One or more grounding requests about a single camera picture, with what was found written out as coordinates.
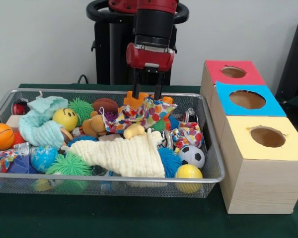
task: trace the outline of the orange basketball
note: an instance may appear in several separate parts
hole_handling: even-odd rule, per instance
[[[6,150],[14,142],[14,131],[6,124],[0,123],[0,150]]]

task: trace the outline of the colorful polka dot cloth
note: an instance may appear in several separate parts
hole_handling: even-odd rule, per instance
[[[182,148],[186,145],[194,145],[198,148],[203,143],[203,135],[196,122],[180,122],[179,128],[171,132],[174,145]]]
[[[15,150],[0,151],[0,173],[7,172],[10,163],[18,156]]]
[[[122,106],[121,112],[113,122],[108,121],[105,117],[103,119],[107,131],[122,134],[127,127],[136,122],[147,129],[167,114],[170,114],[176,107],[176,104],[167,104],[152,98],[146,98],[143,105],[136,110],[129,105]]]

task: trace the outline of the white wall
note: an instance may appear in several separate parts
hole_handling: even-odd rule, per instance
[[[0,0],[0,97],[20,83],[96,81],[91,0]],[[298,0],[182,0],[173,85],[200,85],[210,60],[252,60],[275,91],[298,22]]]

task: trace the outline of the stacked wooden boxes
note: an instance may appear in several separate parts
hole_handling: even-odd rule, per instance
[[[206,61],[209,105],[228,213],[290,214],[298,199],[298,132],[250,61]]]

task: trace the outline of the smiley face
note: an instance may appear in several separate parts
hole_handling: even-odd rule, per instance
[[[77,126],[78,117],[72,109],[62,108],[54,113],[53,120],[71,132]]]

